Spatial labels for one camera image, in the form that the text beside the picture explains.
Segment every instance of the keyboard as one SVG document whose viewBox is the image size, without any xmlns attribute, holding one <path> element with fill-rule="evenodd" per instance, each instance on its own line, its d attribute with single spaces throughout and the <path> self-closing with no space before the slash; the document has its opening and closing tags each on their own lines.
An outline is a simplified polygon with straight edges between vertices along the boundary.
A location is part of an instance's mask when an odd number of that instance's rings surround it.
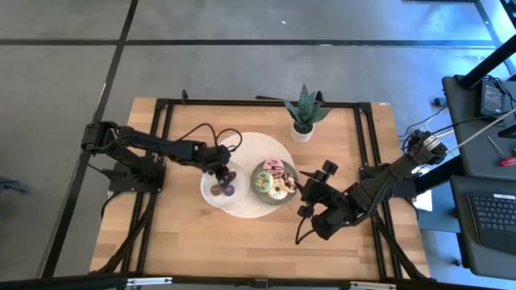
<svg viewBox="0 0 516 290">
<path fill-rule="evenodd" d="M 478 242 L 516 255 L 516 196 L 470 193 L 468 199 Z"/>
</svg>

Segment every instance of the white round plate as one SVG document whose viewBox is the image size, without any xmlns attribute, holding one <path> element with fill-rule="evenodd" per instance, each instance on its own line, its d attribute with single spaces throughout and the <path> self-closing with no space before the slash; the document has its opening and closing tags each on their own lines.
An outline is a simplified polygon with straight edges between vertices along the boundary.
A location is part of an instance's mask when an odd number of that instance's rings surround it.
<svg viewBox="0 0 516 290">
<path fill-rule="evenodd" d="M 255 133 L 242 133 L 243 141 L 240 147 L 231 153 L 231 162 L 234 162 L 251 176 L 256 165 L 269 158 L 278 158 L 286 161 L 295 169 L 295 165 L 287 149 L 273 137 Z M 238 135 L 232 135 L 224 139 L 221 144 L 226 147 L 236 145 L 239 142 Z M 281 205 L 267 205 L 259 200 L 254 193 L 248 194 L 241 204 L 230 209 L 223 209 L 226 213 L 238 218 L 259 218 L 279 209 Z"/>
</svg>

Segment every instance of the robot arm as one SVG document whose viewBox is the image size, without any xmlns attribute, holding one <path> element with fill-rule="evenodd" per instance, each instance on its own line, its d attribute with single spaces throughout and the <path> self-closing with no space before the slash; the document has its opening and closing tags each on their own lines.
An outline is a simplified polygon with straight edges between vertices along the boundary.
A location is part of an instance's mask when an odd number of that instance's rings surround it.
<svg viewBox="0 0 516 290">
<path fill-rule="evenodd" d="M 215 174 L 222 186 L 228 186 L 234 176 L 229 174 L 227 163 L 230 151 L 223 145 L 208 147 L 206 143 L 178 139 L 165 140 L 145 134 L 129 126 L 118 126 L 114 122 L 96 122 L 86 127 L 81 147 L 91 154 L 107 154 L 131 169 L 139 179 L 151 180 L 156 174 L 156 163 L 152 158 L 137 156 L 127 147 L 134 147 L 162 154 L 175 163 L 194 166 L 203 172 Z"/>
<path fill-rule="evenodd" d="M 412 175 L 412 170 L 423 164 L 439 164 L 446 156 L 447 148 L 430 132 L 415 131 L 408 142 L 408 150 L 390 165 L 377 170 L 374 177 L 354 183 L 340 192 L 327 184 L 330 175 L 337 171 L 337 165 L 327 160 L 323 172 L 302 172 L 310 179 L 300 188 L 302 205 L 298 215 L 311 218 L 317 235 L 328 240 L 337 230 L 346 226 L 356 226 L 371 217 L 377 206 L 391 198 L 388 194 L 396 183 Z M 323 204 L 327 208 L 314 215 L 314 205 Z"/>
</svg>

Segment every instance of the table leg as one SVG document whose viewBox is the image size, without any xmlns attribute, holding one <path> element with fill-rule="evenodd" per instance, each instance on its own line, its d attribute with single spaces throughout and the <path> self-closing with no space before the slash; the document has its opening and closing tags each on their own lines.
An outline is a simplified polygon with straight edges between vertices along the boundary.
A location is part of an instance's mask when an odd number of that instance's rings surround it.
<svg viewBox="0 0 516 290">
<path fill-rule="evenodd" d="M 448 181 L 452 175 L 464 175 L 464 169 L 462 168 L 462 159 L 460 158 L 460 155 L 448 160 L 446 163 L 440 165 L 439 167 L 430 170 L 427 174 L 416 178 L 414 180 L 416 193 L 424 193 L 428 189 Z"/>
</svg>

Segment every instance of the wooden tabletop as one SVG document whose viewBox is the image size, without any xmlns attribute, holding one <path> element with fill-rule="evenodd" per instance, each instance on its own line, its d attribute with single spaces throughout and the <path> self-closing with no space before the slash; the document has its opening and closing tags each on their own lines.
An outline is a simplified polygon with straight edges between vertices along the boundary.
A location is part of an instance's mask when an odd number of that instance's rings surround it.
<svg viewBox="0 0 516 290">
<path fill-rule="evenodd" d="M 154 98 L 136 98 L 128 125 L 150 131 Z M 373 103 L 373 117 L 383 162 L 402 153 L 389 104 Z M 369 162 L 372 151 L 365 115 L 362 116 Z M 175 139 L 202 122 L 218 133 L 228 127 L 240 132 L 272 136 L 289 150 L 298 171 L 314 172 L 325 160 L 339 165 L 329 184 L 344 190 L 358 181 L 360 150 L 351 109 L 333 109 L 319 122 L 308 143 L 295 143 L 289 135 L 292 119 L 283 107 L 174 106 L 169 138 Z M 189 139 L 213 143 L 206 128 Z M 158 195 L 144 272 L 171 276 L 270 277 L 304 279 L 378 279 L 377 261 L 369 220 L 338 231 L 328 241 L 310 235 L 298 246 L 294 236 L 300 221 L 301 201 L 295 197 L 275 212 L 260 218 L 232 217 L 208 205 L 202 198 L 201 173 L 167 160 L 166 180 Z M 91 270 L 99 269 L 115 253 L 127 235 L 135 194 L 124 193 L 106 208 Z M 419 271 L 428 275 L 426 257 L 414 209 L 404 200 L 390 201 L 396 238 Z M 302 233 L 310 229 L 305 222 Z M 131 269 L 139 242 L 132 255 Z M 387 270 L 392 275 L 388 246 L 384 241 Z"/>
</svg>

